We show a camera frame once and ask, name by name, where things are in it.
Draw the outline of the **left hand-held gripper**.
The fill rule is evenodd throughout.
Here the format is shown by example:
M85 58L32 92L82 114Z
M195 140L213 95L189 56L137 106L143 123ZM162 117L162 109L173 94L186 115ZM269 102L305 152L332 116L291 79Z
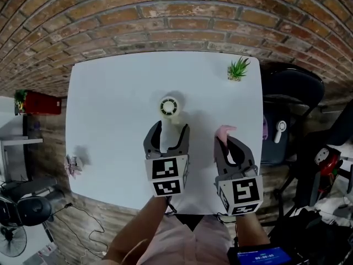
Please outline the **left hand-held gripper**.
M179 195L184 192L189 174L190 126L185 124L178 143L161 153L162 121L156 122L147 133L143 147L147 180L155 197Z

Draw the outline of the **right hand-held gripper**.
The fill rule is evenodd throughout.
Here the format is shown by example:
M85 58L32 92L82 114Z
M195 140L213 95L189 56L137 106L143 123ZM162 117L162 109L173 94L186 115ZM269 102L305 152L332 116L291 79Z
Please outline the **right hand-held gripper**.
M230 153L234 163L228 160ZM235 137L227 137L227 146L215 137L215 178L217 194L228 216L254 213L263 203L263 177L258 174L251 149ZM249 168L236 172L238 168Z

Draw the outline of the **pink cloth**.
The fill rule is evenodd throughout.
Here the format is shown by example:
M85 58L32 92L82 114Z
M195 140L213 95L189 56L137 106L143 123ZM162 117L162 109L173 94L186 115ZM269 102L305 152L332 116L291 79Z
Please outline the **pink cloth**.
M228 146L227 146L227 137L230 131L235 131L237 128L234 126L229 126L229 125L222 125L220 126L216 133L215 137L220 140L221 143L223 143L223 146L226 149L226 152L228 152Z

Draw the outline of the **person's left forearm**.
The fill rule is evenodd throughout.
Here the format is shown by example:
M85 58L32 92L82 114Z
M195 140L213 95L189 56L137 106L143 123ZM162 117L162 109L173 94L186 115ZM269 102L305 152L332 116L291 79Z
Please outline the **person's left forearm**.
M152 197L117 233L104 259L120 265L136 265L154 238L167 207L165 197Z

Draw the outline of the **person's right forearm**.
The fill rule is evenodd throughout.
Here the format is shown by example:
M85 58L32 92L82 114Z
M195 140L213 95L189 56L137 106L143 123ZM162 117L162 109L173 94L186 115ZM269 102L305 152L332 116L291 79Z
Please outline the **person's right forearm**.
M270 244L265 230L255 213L236 217L237 237L240 247L253 247Z

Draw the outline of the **white handheld fan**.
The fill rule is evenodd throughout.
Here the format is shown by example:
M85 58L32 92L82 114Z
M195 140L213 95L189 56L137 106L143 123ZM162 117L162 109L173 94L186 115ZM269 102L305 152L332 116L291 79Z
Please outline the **white handheld fan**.
M281 139L282 133L286 130L287 124L284 120L280 120L276 123L276 134L274 137L274 143L278 144Z

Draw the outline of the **green potted plant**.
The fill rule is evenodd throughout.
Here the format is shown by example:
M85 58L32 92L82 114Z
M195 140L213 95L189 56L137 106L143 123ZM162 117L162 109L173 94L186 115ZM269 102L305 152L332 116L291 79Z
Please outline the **green potted plant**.
M237 62L231 62L227 67L227 76L230 81L241 81L247 73L247 68L250 65L248 58L240 57Z

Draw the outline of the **black folding chair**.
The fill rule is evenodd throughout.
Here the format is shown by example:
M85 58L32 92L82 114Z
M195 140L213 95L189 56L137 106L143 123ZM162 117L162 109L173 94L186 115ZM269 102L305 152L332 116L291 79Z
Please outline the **black folding chair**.
M302 136L304 121L323 99L324 83L313 72L289 63L269 63L261 71L263 92L263 113L268 122L268 138L263 141L262 166L289 167L289 177L280 189L274 190L279 203L279 218L284 214L282 194L295 178L295 162L288 158L297 153ZM287 124L280 142L274 143L276 123L284 120Z

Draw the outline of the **red white toy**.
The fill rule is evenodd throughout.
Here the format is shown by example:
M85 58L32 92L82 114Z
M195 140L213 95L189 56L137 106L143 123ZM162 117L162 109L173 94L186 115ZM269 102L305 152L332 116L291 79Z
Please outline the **red white toy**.
M326 146L315 156L314 162L319 166L320 170L320 182L318 188L320 194L330 192L340 168L340 155L341 152L339 150Z

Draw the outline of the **pink potted plant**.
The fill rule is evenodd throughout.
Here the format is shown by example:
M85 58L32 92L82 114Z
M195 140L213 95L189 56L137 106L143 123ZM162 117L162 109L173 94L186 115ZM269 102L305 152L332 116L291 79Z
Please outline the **pink potted plant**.
M76 178L82 174L83 163L77 156L66 155L64 159L64 168L72 178Z

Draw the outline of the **person's pink clothing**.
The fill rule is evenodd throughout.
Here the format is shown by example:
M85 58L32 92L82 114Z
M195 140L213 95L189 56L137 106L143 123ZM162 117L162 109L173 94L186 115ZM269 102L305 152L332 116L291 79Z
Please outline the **person's pink clothing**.
M191 230L176 216L164 217L136 265L229 265L228 229L206 215Z

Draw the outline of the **black tablet blue screen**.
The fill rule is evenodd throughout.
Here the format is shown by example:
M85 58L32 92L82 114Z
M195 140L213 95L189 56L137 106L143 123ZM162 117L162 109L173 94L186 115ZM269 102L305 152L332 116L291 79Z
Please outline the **black tablet blue screen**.
M227 257L230 265L295 265L293 257L273 245L231 247Z

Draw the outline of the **black office chair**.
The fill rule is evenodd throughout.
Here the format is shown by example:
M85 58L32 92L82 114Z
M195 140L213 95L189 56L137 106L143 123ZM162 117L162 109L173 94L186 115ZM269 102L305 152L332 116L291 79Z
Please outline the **black office chair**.
M295 175L298 180L295 206L313 206L324 194L318 192L320 182L319 166L314 158L326 146L341 146L353 136L353 100L341 112L328 130L310 132L299 145L295 162Z

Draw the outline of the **red box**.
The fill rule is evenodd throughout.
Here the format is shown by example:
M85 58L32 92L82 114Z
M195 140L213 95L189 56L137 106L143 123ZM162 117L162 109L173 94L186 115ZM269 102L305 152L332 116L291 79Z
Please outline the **red box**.
M60 115L62 99L47 94L26 91L24 112L26 114Z

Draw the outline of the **green yellow plant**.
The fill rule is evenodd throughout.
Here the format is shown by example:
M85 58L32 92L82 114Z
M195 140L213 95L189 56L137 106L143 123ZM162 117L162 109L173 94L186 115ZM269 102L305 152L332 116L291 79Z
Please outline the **green yellow plant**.
M16 90L14 94L15 113L25 113L25 100L28 91L24 89Z

